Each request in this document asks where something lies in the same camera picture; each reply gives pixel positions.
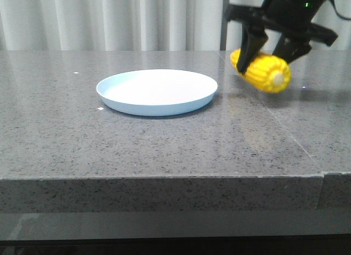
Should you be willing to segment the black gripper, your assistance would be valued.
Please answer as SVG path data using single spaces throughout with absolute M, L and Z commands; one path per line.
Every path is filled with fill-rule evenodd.
M 230 4 L 227 21 L 242 23 L 242 39 L 236 68 L 245 73 L 268 40 L 266 29 L 280 32 L 273 55 L 287 64 L 307 55 L 310 40 L 331 46 L 338 35 L 331 29 L 312 23 L 326 0 L 264 0 L 260 7 Z

